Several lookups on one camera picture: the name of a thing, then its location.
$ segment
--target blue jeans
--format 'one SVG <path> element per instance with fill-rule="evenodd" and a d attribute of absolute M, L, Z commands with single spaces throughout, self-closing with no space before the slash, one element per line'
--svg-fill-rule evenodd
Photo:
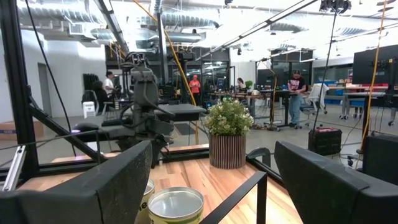
<path fill-rule="evenodd" d="M 292 123 L 299 124 L 300 121 L 300 106 L 302 104 L 302 96 L 292 96 L 289 101 L 289 114 L 292 118 Z"/>

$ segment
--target man in black t-shirt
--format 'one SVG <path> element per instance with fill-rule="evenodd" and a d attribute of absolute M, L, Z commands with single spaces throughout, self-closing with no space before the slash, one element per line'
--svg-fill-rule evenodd
<path fill-rule="evenodd" d="M 289 101 L 289 114 L 292 122 L 289 123 L 290 127 L 299 125 L 300 121 L 300 105 L 302 103 L 301 94 L 305 92 L 305 80 L 301 76 L 300 70 L 294 70 L 292 78 L 289 79 L 287 84 L 289 91 L 293 93 Z"/>

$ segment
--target green leaves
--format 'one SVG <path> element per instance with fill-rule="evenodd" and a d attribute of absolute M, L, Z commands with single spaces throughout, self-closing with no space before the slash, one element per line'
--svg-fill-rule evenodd
<path fill-rule="evenodd" d="M 211 134 L 220 136 L 242 136 L 252 126 L 254 120 L 238 100 L 226 99 L 210 108 L 205 126 Z"/>

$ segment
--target man in red shirt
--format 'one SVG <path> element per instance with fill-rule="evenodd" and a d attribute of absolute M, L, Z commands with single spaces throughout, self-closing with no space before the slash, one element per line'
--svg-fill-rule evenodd
<path fill-rule="evenodd" d="M 193 98 L 195 99 L 195 103 L 199 105 L 199 100 L 200 100 L 200 82 L 198 81 L 198 76 L 193 75 L 193 80 L 189 82 L 189 87 L 191 88 L 191 92 L 193 94 Z"/>

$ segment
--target metal can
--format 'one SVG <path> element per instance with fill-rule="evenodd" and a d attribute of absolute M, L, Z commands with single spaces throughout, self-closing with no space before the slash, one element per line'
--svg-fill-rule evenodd
<path fill-rule="evenodd" d="M 155 183 L 152 180 L 148 180 L 147 187 L 145 188 L 144 196 L 141 200 L 141 205 L 137 213 L 135 224 L 150 224 L 150 218 L 148 213 L 148 200 L 155 193 Z"/>
<path fill-rule="evenodd" d="M 148 201 L 151 224 L 198 224 L 203 216 L 201 193 L 188 187 L 171 187 Z"/>

